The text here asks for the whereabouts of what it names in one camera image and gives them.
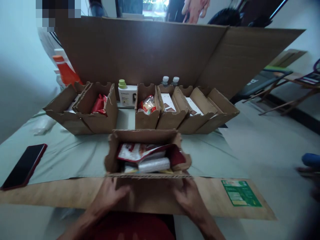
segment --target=black smartphone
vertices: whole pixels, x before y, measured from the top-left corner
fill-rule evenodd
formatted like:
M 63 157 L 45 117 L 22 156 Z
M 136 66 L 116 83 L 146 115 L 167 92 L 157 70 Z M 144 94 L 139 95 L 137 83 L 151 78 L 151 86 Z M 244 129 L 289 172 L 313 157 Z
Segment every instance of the black smartphone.
M 46 144 L 27 147 L 20 160 L 2 185 L 1 190 L 5 191 L 26 186 L 46 148 Z

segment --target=white box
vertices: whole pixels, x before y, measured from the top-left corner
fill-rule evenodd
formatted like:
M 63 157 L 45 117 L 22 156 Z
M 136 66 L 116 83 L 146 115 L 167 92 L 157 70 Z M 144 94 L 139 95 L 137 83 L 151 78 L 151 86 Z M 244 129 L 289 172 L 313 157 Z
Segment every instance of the white box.
M 164 104 L 164 111 L 176 112 L 176 108 L 173 105 L 172 99 L 169 93 L 161 93 L 162 101 Z

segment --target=green label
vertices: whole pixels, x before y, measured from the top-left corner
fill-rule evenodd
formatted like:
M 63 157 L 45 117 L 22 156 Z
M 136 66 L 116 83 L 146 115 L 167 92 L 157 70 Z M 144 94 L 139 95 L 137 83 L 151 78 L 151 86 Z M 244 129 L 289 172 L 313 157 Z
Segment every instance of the green label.
M 246 181 L 221 181 L 235 207 L 262 207 Z

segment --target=green cap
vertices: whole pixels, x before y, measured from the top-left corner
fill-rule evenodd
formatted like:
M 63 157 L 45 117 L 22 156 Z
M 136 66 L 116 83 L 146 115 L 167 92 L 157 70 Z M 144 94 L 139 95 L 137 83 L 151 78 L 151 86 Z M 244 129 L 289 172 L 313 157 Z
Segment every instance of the green cap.
M 124 81 L 124 79 L 119 80 L 119 88 L 123 88 L 123 89 L 127 88 L 127 84 Z

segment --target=red snack packet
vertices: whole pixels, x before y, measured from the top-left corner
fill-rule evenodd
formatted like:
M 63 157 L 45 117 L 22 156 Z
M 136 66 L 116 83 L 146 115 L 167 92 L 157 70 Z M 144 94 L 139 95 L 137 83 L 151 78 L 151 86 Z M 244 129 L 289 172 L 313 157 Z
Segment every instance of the red snack packet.
M 99 94 L 96 102 L 93 105 L 91 113 L 96 112 L 96 113 L 100 113 L 102 115 L 105 115 L 107 117 L 108 115 L 107 115 L 106 111 L 104 110 L 105 106 L 107 104 L 107 99 L 108 98 L 105 95 Z

